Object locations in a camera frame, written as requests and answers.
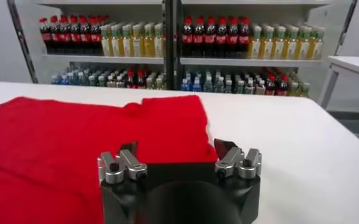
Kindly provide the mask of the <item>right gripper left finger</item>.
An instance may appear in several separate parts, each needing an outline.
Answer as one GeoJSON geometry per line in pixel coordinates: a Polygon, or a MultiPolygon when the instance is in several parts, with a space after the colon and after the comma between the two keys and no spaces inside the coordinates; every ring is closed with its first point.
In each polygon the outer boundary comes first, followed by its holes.
{"type": "Polygon", "coordinates": [[[146,178],[148,166],[137,159],[137,146],[137,141],[123,144],[115,156],[102,152],[97,157],[99,184],[119,184],[126,178],[133,181],[146,178]]]}

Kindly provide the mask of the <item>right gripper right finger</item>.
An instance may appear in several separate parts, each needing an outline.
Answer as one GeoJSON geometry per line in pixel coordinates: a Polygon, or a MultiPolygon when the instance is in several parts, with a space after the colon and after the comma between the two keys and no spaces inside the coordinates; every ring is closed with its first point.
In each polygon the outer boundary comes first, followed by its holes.
{"type": "Polygon", "coordinates": [[[235,173],[245,180],[261,175],[262,154],[259,149],[249,149],[245,154],[234,142],[222,139],[214,139],[214,147],[218,155],[215,174],[220,180],[230,178],[235,173]]]}

